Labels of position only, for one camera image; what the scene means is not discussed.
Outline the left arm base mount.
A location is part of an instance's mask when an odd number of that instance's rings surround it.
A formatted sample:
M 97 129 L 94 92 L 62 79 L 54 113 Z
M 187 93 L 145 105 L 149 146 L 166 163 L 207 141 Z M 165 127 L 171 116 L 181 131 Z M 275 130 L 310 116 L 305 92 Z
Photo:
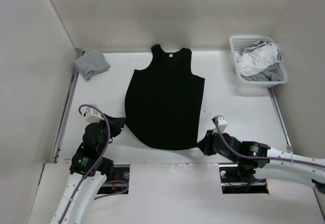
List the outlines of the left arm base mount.
M 115 165 L 113 173 L 97 192 L 98 195 L 108 195 L 127 188 L 130 178 L 130 165 Z

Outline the black tank top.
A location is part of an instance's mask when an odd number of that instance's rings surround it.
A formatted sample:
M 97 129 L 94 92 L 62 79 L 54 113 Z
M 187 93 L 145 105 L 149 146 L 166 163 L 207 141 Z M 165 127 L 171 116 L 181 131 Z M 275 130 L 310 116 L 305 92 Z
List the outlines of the black tank top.
M 127 88 L 126 125 L 150 148 L 196 148 L 205 79 L 192 73 L 192 51 L 167 53 L 156 44 L 151 52 L 151 63 L 134 70 Z

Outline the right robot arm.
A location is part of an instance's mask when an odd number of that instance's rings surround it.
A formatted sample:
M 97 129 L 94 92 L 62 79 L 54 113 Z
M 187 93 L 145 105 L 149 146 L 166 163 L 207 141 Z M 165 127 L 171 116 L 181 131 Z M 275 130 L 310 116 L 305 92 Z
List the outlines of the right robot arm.
M 240 141 L 218 129 L 208 130 L 197 144 L 204 155 L 219 154 L 234 166 L 220 170 L 222 182 L 243 188 L 267 179 L 300 183 L 324 193 L 324 159 L 308 158 L 254 141 Z

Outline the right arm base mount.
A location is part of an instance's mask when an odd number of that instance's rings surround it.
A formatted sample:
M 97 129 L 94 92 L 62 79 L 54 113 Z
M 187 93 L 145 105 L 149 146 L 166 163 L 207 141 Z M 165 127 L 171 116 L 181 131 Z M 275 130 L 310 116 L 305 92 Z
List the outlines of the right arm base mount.
M 266 179 L 243 177 L 236 164 L 219 165 L 221 191 L 223 194 L 268 194 Z

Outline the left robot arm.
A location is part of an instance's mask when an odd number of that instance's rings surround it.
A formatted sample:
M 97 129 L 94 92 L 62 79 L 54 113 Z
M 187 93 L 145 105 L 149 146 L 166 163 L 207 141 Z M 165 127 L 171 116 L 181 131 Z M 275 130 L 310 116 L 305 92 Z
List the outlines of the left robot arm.
M 127 180 L 114 173 L 114 162 L 102 156 L 107 143 L 118 136 L 125 118 L 87 115 L 82 143 L 72 157 L 66 188 L 51 223 L 84 223 L 104 183 L 112 187 L 112 195 L 128 192 Z

